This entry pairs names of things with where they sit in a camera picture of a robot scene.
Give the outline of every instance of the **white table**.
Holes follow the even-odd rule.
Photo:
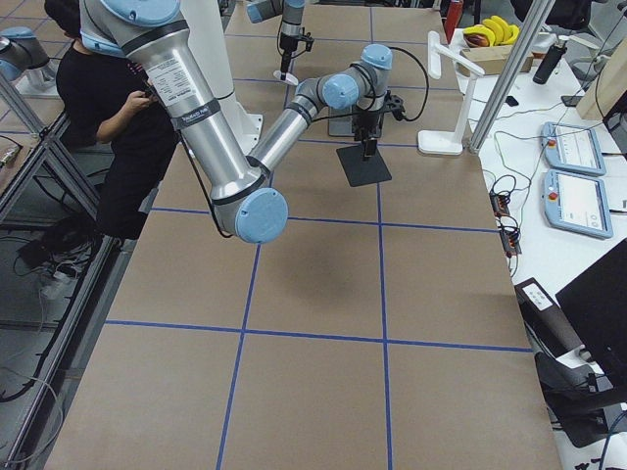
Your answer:
[[[460,30],[457,30],[451,48],[458,51],[461,47],[464,47],[463,39]],[[594,126],[603,153],[618,154],[619,149],[599,121],[583,120],[574,108],[566,109],[561,104],[559,98],[561,95],[583,94],[579,82],[564,60],[544,85],[533,82],[535,70],[536,67],[533,67],[531,71],[520,74],[516,79],[508,94],[513,96],[519,105],[516,107],[503,105],[499,118],[495,121],[481,148],[479,157],[483,168],[494,173],[497,178],[504,174],[514,174],[518,188],[527,186],[527,180],[505,168],[503,162],[510,168],[531,177],[532,185],[528,197],[527,192],[519,191],[512,195],[509,203],[511,214],[521,222],[522,236],[520,239],[522,254],[517,259],[518,265],[512,276],[512,282],[517,284],[535,277],[547,292],[554,296],[588,266],[621,240],[627,238],[627,216],[613,215],[611,217],[614,235],[608,240],[599,240],[549,226],[544,215],[541,197],[544,174],[549,167],[544,157],[541,156],[541,141],[539,138],[519,140],[502,132],[517,137],[539,136],[546,121]],[[485,106],[484,102],[490,97],[497,79],[496,75],[492,75],[477,80],[473,97],[475,101],[472,103],[469,115],[470,127],[473,130]],[[459,88],[462,92],[465,91],[467,82],[468,78],[458,73]],[[533,110],[538,111],[521,114],[521,112]],[[498,145],[503,160],[499,155]],[[622,209],[617,207],[619,203],[616,201],[627,199],[627,162],[620,155],[605,156],[604,161],[607,173],[602,179],[611,191],[608,194],[610,208]],[[486,184],[490,188],[494,177],[487,171]],[[497,190],[509,189],[511,183],[511,178],[508,178],[502,181]],[[512,261],[512,267],[515,266],[516,259]],[[581,360],[573,352],[561,359],[562,362],[571,365],[580,365],[577,360]],[[577,448],[562,432],[555,433],[555,440],[564,470],[572,470],[581,463],[590,463],[590,468],[597,468],[598,464],[591,463],[591,459],[599,458],[603,441]],[[627,433],[613,436],[611,439],[604,467],[612,466],[627,467]]]

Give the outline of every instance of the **black shirt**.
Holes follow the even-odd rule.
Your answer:
[[[85,138],[95,141],[100,123],[121,109],[128,94],[146,89],[129,65],[127,59],[81,54],[72,47],[62,59],[57,89],[72,125]],[[168,113],[154,103],[131,119],[111,147],[116,154],[156,152],[171,147],[174,139]]]

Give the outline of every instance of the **red bottle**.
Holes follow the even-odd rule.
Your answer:
[[[463,0],[451,0],[449,4],[449,11],[447,18],[444,21],[444,33],[447,36],[447,42],[451,44],[453,33],[455,28],[458,27],[459,20],[461,20],[461,13],[463,11]]]

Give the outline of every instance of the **blue joint cap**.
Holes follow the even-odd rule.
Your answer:
[[[378,69],[390,71],[392,69],[392,51],[383,44],[370,44],[362,52],[362,60]]]
[[[96,54],[103,54],[105,56],[121,57],[125,58],[126,54],[121,50],[118,44],[103,39],[102,37],[91,36],[81,31],[82,45]]]
[[[100,0],[100,3],[121,20],[144,27],[163,26],[180,10],[180,0]]]
[[[235,216],[235,231],[248,243],[267,243],[278,237],[287,223],[287,203],[274,188],[249,195]]]
[[[35,34],[29,27],[26,26],[14,26],[7,27],[0,31],[0,36],[4,36],[7,39],[34,39]]]
[[[248,18],[251,23],[261,23],[264,20],[255,3],[248,4],[246,7],[246,13],[248,13]]]
[[[322,86],[322,98],[329,108],[343,110],[353,106],[360,97],[360,88],[354,78],[336,73]]]
[[[16,66],[14,66],[13,64],[0,59],[0,73],[7,80],[13,81],[22,74],[22,71],[18,69]]]

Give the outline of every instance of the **cardboard box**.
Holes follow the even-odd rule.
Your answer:
[[[506,66],[507,57],[511,52],[512,46],[495,46],[495,47],[476,47],[472,49],[461,49],[461,54],[469,61],[474,62],[477,66],[486,71],[486,75],[498,75]],[[525,58],[520,71],[529,71],[533,63],[533,54]],[[459,72],[463,75],[470,76],[468,69],[459,65]]]

